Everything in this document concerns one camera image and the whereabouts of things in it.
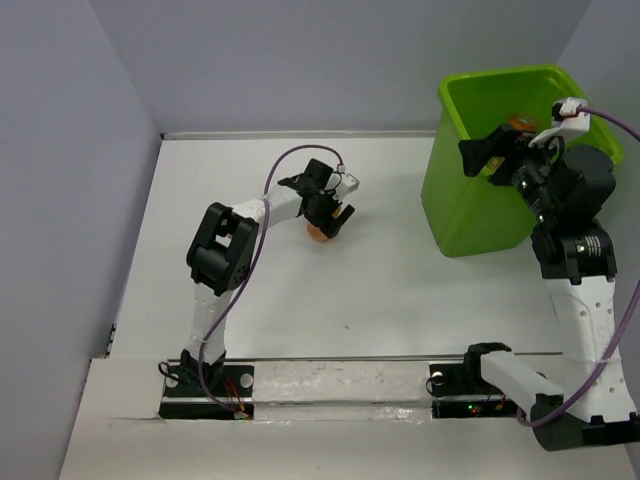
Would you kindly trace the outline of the short orange juice bottle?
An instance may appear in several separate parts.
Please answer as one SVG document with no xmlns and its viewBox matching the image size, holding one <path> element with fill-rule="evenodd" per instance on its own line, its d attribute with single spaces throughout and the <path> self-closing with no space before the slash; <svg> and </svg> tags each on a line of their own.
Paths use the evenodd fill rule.
<svg viewBox="0 0 640 480">
<path fill-rule="evenodd" d="M 307 232 L 314 241 L 325 242 L 330 240 L 324 235 L 324 226 L 331 214 L 317 214 L 306 217 L 308 221 Z"/>
</svg>

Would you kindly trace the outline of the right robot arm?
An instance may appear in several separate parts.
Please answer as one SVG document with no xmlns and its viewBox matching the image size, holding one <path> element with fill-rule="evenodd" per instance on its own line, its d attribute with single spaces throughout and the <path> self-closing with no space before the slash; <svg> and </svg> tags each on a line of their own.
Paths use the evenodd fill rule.
<svg viewBox="0 0 640 480">
<path fill-rule="evenodd" d="M 602 150 L 543 140 L 509 125 L 458 145 L 463 171 L 489 168 L 493 185 L 512 187 L 535 217 L 531 244 L 558 321 L 564 379 L 556 384 L 499 342 L 471 345 L 462 384 L 489 386 L 517 407 L 518 420 L 548 451 L 635 443 L 639 412 L 618 346 L 627 327 L 614 317 L 617 264 L 597 214 L 613 193 L 614 164 Z"/>
</svg>

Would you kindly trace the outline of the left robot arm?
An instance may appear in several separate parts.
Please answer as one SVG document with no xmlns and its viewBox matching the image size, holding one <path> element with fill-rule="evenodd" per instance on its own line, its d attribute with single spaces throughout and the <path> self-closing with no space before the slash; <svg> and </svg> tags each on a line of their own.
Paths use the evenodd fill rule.
<svg viewBox="0 0 640 480">
<path fill-rule="evenodd" d="M 226 318 L 256 267 L 268 229 L 303 217 L 331 239 L 355 212 L 344 200 L 359 185 L 344 166 L 312 159 L 302 173 L 267 184 L 257 199 L 207 208 L 186 255 L 194 311 L 180 373 L 195 392 L 209 395 L 220 386 Z"/>
</svg>

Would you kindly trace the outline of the long orange drink bottle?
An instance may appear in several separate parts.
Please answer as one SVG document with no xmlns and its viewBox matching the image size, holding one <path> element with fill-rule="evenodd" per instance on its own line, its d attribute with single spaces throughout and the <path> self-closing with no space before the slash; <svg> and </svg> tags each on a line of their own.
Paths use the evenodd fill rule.
<svg viewBox="0 0 640 480">
<path fill-rule="evenodd" d="M 514 114 L 509 117 L 508 123 L 519 131 L 535 132 L 538 127 L 537 120 L 528 114 Z"/>
</svg>

